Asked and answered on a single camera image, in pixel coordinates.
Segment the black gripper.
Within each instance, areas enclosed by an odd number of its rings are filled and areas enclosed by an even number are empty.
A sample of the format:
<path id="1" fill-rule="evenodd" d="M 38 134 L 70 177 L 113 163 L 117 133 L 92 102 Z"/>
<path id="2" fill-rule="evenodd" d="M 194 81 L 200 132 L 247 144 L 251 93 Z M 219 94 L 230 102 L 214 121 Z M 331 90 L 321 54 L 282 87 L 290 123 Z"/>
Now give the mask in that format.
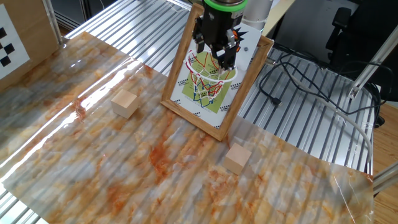
<path id="1" fill-rule="evenodd" d="M 237 49 L 243 39 L 243 33 L 236 26 L 242 18 L 243 10 L 224 12 L 206 7 L 204 13 L 195 19 L 192 38 L 196 43 L 196 52 L 203 52 L 207 45 L 215 50 L 220 70 L 235 69 Z"/>

